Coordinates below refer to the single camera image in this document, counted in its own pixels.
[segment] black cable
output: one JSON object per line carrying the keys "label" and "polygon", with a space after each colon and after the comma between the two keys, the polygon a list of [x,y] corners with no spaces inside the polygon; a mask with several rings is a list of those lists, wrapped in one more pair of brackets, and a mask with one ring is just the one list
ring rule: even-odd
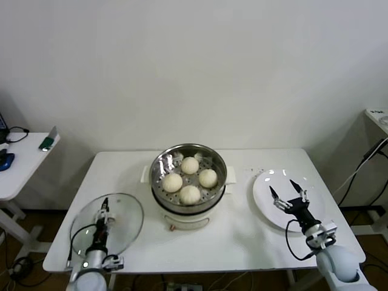
{"label": "black cable", "polygon": [[164,279],[164,275],[163,275],[163,274],[160,274],[160,277],[162,277],[163,290],[167,290],[167,284],[166,284],[166,281],[165,281],[165,279]]}
{"label": "black cable", "polygon": [[298,261],[305,261],[305,260],[311,258],[315,253],[314,253],[314,252],[311,252],[311,253],[309,253],[308,255],[306,255],[306,256],[303,257],[303,258],[299,258],[299,257],[297,257],[297,256],[294,254],[294,252],[292,251],[292,249],[291,249],[291,247],[290,247],[290,243],[289,243],[289,235],[288,235],[289,226],[290,226],[291,222],[293,222],[293,221],[298,222],[296,219],[292,219],[292,220],[290,220],[290,221],[287,223],[287,226],[286,226],[286,243],[287,243],[287,247],[289,248],[289,251],[290,251],[291,255],[292,255],[295,259],[297,259]]}
{"label": "black cable", "polygon": [[360,216],[360,214],[362,214],[362,211],[360,211],[360,212],[358,212],[358,213],[357,213],[357,215],[354,217],[354,219],[352,220],[352,222],[351,222],[351,223],[349,223],[349,226],[352,226],[352,225],[353,225],[353,223],[355,223],[355,222],[356,222],[356,220],[357,220],[357,218]]}
{"label": "black cable", "polygon": [[378,198],[381,197],[381,195],[382,195],[382,194],[384,193],[384,191],[386,190],[387,186],[388,186],[388,179],[387,179],[387,181],[386,181],[386,183],[385,183],[385,185],[384,185],[382,191],[380,192],[380,194],[379,194],[379,195],[378,195],[371,203],[369,203],[368,206],[371,206],[373,203],[375,203],[375,202],[378,200]]}
{"label": "black cable", "polygon": [[51,275],[52,275],[52,274],[48,274],[48,275],[46,276],[46,278],[44,278],[43,280],[41,280],[41,281],[39,281],[39,282],[37,282],[37,283],[31,284],[31,285],[24,284],[24,283],[22,283],[22,282],[20,282],[20,281],[15,281],[15,282],[16,282],[18,285],[23,286],[23,287],[26,287],[26,288],[33,288],[33,287],[36,287],[36,286],[42,284],[43,282],[46,282],[46,281],[51,277]]}
{"label": "black cable", "polygon": [[388,264],[384,263],[381,259],[379,259],[378,257],[376,257],[375,255],[367,252],[366,250],[364,251],[366,254],[370,255],[372,258],[374,258],[375,260],[379,261],[381,264],[383,264],[384,266],[386,266],[388,268]]}
{"label": "black cable", "polygon": [[67,257],[67,261],[71,261],[72,260],[72,250],[73,250],[73,241],[74,241],[74,238],[76,237],[77,234],[79,234],[80,231],[84,230],[84,229],[87,229],[88,227],[91,227],[91,226],[96,226],[95,223],[91,223],[91,224],[88,224],[87,226],[84,226],[84,227],[81,227],[79,230],[76,231],[76,233],[73,235],[73,237],[71,238],[70,240],[70,250],[69,250],[69,255]]}
{"label": "black cable", "polygon": [[109,258],[118,258],[118,255],[107,255],[103,260],[102,260],[102,263],[101,263],[101,265],[103,265],[104,263],[105,263],[105,260],[106,259],[109,259]]}
{"label": "black cable", "polygon": [[20,127],[20,126],[13,126],[11,127],[9,130],[13,130],[13,129],[21,129],[24,133],[25,133],[25,136],[23,136],[22,138],[19,138],[17,139],[16,141],[10,141],[9,139],[7,140],[7,143],[9,144],[14,144],[16,142],[19,142],[19,141],[22,141],[23,139],[25,139],[26,137],[28,137],[28,134],[30,133],[30,131],[28,129],[25,129],[23,127]]}
{"label": "black cable", "polygon": [[4,291],[5,288],[7,288],[8,284],[10,284],[10,282],[11,282],[11,281],[6,282],[6,284],[5,284],[4,287],[1,289],[1,291]]}
{"label": "black cable", "polygon": [[[4,233],[4,241],[5,241],[5,266],[7,268],[7,270],[10,269],[10,267],[8,266],[8,240],[7,240],[7,233],[5,232],[5,230],[2,231]],[[31,285],[28,285],[28,284],[24,284],[24,283],[21,283],[19,282],[18,280],[15,280],[15,283],[19,284],[20,286],[23,286],[23,287],[36,287],[40,284],[42,284],[43,282],[45,282],[47,279],[50,278],[52,274],[49,274],[46,278],[44,278],[42,281],[38,282],[38,283],[34,283],[34,284],[31,284]]]}
{"label": "black cable", "polygon": [[[363,162],[365,161],[365,158],[360,162],[360,164],[357,166],[355,172],[357,172],[357,170],[361,167],[361,165],[363,164]],[[342,204],[342,202],[344,202],[346,196],[349,194],[349,191],[350,191],[350,188],[352,187],[352,184],[354,182],[354,179],[356,178],[357,176],[357,173],[354,174],[354,176],[352,177],[352,179],[350,180],[350,183],[349,183],[349,186],[345,192],[345,195],[342,197],[341,201],[338,203],[338,206],[340,206]]]}
{"label": "black cable", "polygon": [[138,280],[138,278],[140,277],[140,274],[137,274],[133,281],[132,281],[132,287],[131,287],[131,291],[135,291],[135,284],[136,284],[136,281]]}
{"label": "black cable", "polygon": [[388,274],[388,271],[386,269],[384,269],[383,267],[379,266],[379,265],[366,264],[365,266],[363,266],[363,268],[361,270],[364,271],[366,267],[376,267],[376,268],[379,268],[380,270],[382,270],[382,271],[384,271],[384,272],[386,272]]}
{"label": "black cable", "polygon": [[388,159],[388,156],[387,156],[384,152],[382,152],[382,151],[379,150],[377,153],[378,153],[379,155],[385,156],[385,157]]}
{"label": "black cable", "polygon": [[7,233],[5,232],[5,230],[3,230],[2,233],[4,234],[4,242],[5,242],[5,267],[7,268],[7,270],[9,270],[9,269],[10,269],[10,266],[8,265],[8,241],[7,241]]}

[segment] power strip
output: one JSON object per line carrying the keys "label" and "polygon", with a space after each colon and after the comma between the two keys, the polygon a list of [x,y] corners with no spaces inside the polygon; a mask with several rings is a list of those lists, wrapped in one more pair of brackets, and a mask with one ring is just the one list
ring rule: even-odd
{"label": "power strip", "polygon": [[203,291],[201,285],[168,283],[166,291]]}
{"label": "power strip", "polygon": [[368,108],[365,114],[388,134],[388,108]]}

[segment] white desk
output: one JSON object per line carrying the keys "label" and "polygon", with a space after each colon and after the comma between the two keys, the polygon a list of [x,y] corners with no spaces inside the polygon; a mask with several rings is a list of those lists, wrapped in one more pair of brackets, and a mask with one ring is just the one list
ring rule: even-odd
{"label": "white desk", "polygon": [[[8,136],[10,140],[17,140],[23,137],[25,133],[11,133]],[[18,218],[23,219],[25,214],[19,207],[10,201],[18,195],[20,190],[24,187],[32,174],[40,166],[47,155],[52,151],[42,152],[38,149],[39,145],[48,133],[29,133],[28,137],[22,141],[10,144],[8,148],[9,153],[15,154],[15,159],[11,167],[5,171],[0,172],[0,201],[3,205],[14,214],[11,218],[0,210],[0,226],[17,240],[23,243],[23,248],[17,256],[26,256],[29,252],[47,252],[50,244],[44,242],[37,242],[36,238],[42,230],[42,227],[35,226],[31,233],[26,232],[19,224],[16,223]],[[59,141],[57,136],[53,147]]]}
{"label": "white desk", "polygon": [[[140,183],[145,165],[159,152],[102,152],[96,155],[44,260],[48,272],[63,272],[74,217],[91,200],[108,193],[136,196],[144,208],[144,224],[137,240],[123,253],[118,273],[222,272],[315,267],[315,259],[297,261],[288,251],[284,230],[265,219],[253,202],[252,184],[261,169],[289,169],[305,175],[320,190],[327,220],[338,226],[338,245],[353,251],[359,262],[365,254],[346,223],[311,160],[302,149],[220,150],[234,166],[237,184],[225,195],[209,225],[194,231],[170,232],[159,213],[150,186]],[[290,234],[294,252],[309,252],[300,234]]]}

